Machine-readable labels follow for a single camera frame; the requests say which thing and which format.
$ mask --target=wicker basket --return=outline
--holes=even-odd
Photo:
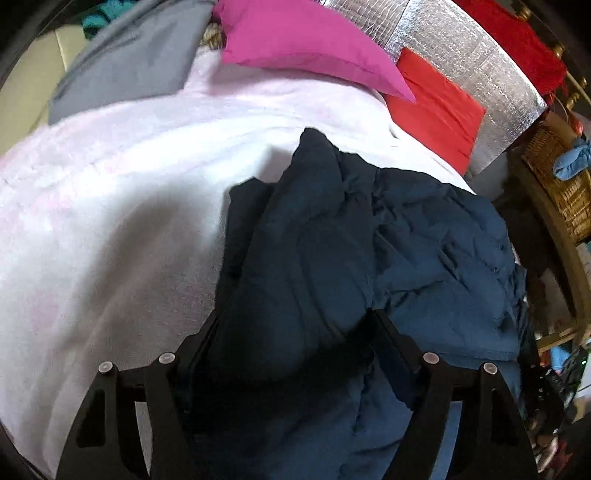
[[[557,133],[540,122],[523,160],[564,217],[570,237],[578,244],[591,236],[591,176],[587,170],[566,181],[554,176],[556,159],[569,149]]]

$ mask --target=red cloth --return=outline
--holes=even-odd
[[[385,95],[392,120],[463,175],[486,109],[406,47],[397,66],[417,102]]]
[[[563,82],[566,66],[535,34],[495,0],[454,0],[507,52],[534,84],[540,95],[555,91]]]

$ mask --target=metal screw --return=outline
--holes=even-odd
[[[168,365],[168,364],[171,364],[172,362],[174,362],[174,359],[175,359],[174,353],[166,352],[158,357],[158,362],[160,362],[163,365]]]
[[[490,362],[485,363],[483,368],[486,373],[491,375],[495,375],[499,371],[496,365]]]
[[[433,352],[427,352],[423,355],[423,360],[430,365],[435,365],[439,363],[439,356]]]
[[[111,370],[113,370],[113,362],[106,361],[99,365],[99,372],[103,375],[109,373]]]

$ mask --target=blanket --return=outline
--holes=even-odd
[[[518,398],[525,271],[490,202],[370,165],[315,129],[277,184],[250,180],[230,199],[189,431],[212,478],[381,480],[411,412],[358,330],[369,309],[452,365],[496,363]]]

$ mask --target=red pillow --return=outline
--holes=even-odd
[[[385,95],[392,120],[464,175],[486,109],[406,47],[397,66],[417,103]]]

